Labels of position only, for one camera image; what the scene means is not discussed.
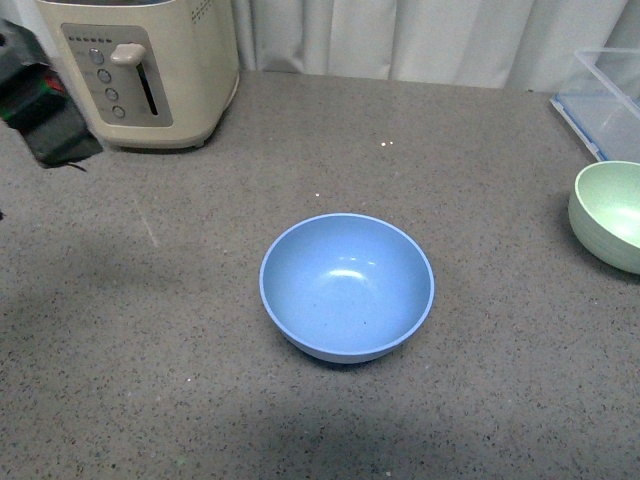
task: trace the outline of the toaster control panel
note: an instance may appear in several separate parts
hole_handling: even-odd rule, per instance
[[[144,28],[65,23],[62,31],[105,123],[136,127],[173,123]]]

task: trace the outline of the dark object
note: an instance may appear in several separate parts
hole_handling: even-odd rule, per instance
[[[29,30],[0,19],[0,118],[20,132],[44,168],[102,151]]]

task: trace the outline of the toaster button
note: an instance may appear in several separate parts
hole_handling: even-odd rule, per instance
[[[111,74],[104,68],[101,68],[100,70],[98,70],[98,78],[102,83],[109,83],[111,81]]]
[[[97,48],[92,48],[89,50],[89,58],[96,65],[102,65],[104,63],[104,55]]]
[[[113,114],[118,117],[118,118],[123,118],[124,117],[124,108],[122,107],[118,107],[117,105],[115,107],[113,107],[112,109]]]
[[[120,95],[118,95],[118,92],[113,88],[107,88],[104,91],[104,96],[107,97],[112,102],[115,102],[120,97]]]

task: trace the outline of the bowl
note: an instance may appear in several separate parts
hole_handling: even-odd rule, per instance
[[[569,221],[596,257],[640,274],[640,164],[594,163],[576,177]]]
[[[335,213],[289,228],[260,268],[272,320],[302,351],[334,363],[390,352],[422,325],[434,278],[408,235],[376,218]]]

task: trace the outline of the toaster lever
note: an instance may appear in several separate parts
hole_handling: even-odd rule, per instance
[[[115,65],[135,67],[138,65],[147,50],[138,43],[121,43],[111,54],[111,61]]]

